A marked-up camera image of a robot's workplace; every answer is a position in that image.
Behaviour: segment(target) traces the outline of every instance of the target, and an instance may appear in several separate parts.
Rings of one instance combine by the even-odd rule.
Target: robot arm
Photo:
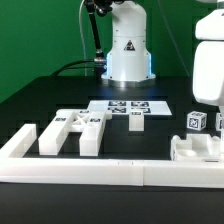
[[[111,5],[113,3],[122,4],[125,1],[131,0],[93,0],[94,4],[96,5],[97,14],[101,17],[112,11]]]

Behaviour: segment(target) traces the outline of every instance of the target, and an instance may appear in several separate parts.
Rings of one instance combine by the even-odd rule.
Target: black cable
[[[94,62],[94,60],[93,59],[85,59],[85,60],[71,62],[71,63],[69,63],[67,65],[64,65],[60,69],[56,70],[55,72],[53,72],[51,74],[51,77],[57,77],[60,72],[62,72],[63,70],[66,70],[67,68],[69,68],[71,66],[79,65],[79,64],[85,64],[85,63],[88,63],[88,62]]]

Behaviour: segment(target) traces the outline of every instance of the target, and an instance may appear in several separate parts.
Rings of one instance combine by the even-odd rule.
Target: white plastic piece
[[[221,139],[208,134],[187,134],[186,140],[177,136],[171,140],[171,159],[175,161],[222,161]]]
[[[75,120],[74,111],[60,111],[39,138],[40,155],[57,155],[69,131],[66,126]]]
[[[196,25],[196,37],[200,40],[224,40],[224,9],[214,10]]]
[[[144,114],[142,110],[132,110],[130,112],[129,131],[144,131]]]
[[[201,131],[206,127],[207,114],[192,111],[187,115],[187,128]]]
[[[94,118],[98,118],[100,122],[93,122]],[[111,111],[57,111],[56,117],[39,138],[40,155],[57,155],[69,132],[83,132],[80,138],[80,155],[97,156],[106,119],[111,118]]]
[[[106,124],[106,112],[91,112],[80,139],[80,156],[98,156]]]
[[[113,48],[107,56],[103,79],[140,82],[155,78],[146,50],[146,12],[135,2],[113,4]]]
[[[36,138],[36,125],[23,125],[22,128],[1,148],[0,158],[22,158]]]
[[[33,127],[30,126],[19,140],[24,142],[27,139],[29,145],[32,145],[35,133],[27,133],[32,133]],[[1,150],[19,158],[0,157],[1,182],[224,188],[224,163],[222,160],[214,160],[220,139],[208,135],[189,135],[187,140],[181,140],[179,136],[173,137],[172,145],[175,150],[193,149],[199,156],[199,151],[203,152],[207,147],[205,154],[212,156],[210,155],[209,160],[201,157],[197,162],[21,158],[20,153],[14,153],[20,141],[14,142],[14,150],[9,147],[10,141]],[[192,153],[187,155],[191,159],[195,156]]]

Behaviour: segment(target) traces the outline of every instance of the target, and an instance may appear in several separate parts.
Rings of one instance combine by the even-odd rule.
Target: white cube
[[[201,131],[206,127],[207,114],[192,111],[187,115],[187,128]]]
[[[144,131],[144,113],[142,110],[131,110],[129,114],[129,131]]]
[[[222,117],[221,113],[217,113],[216,114],[216,122],[215,122],[216,131],[222,130],[222,120],[223,120],[223,117]]]

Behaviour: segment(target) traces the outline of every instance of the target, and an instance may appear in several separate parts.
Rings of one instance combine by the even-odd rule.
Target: white box
[[[192,111],[187,115],[187,128],[201,131],[206,127],[207,114]]]

